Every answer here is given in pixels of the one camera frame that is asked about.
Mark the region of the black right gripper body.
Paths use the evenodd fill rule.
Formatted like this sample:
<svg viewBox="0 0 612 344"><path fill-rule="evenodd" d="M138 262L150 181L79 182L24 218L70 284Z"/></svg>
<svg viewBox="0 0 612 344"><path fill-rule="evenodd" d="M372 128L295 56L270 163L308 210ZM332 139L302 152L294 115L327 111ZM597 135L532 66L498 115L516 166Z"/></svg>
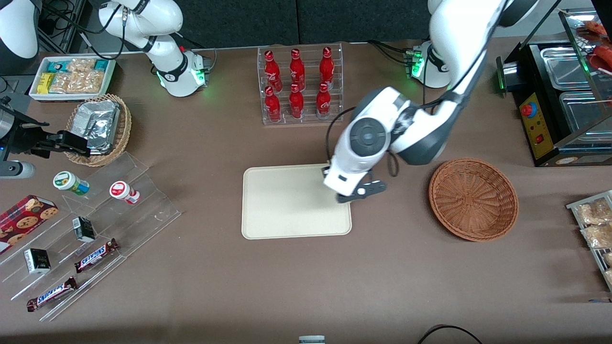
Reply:
<svg viewBox="0 0 612 344"><path fill-rule="evenodd" d="M46 144L49 133L43 127L50 124L15 110L10 102L9 96L1 99L1 158L7 159L9 154L26 154L48 159L50 150Z"/></svg>

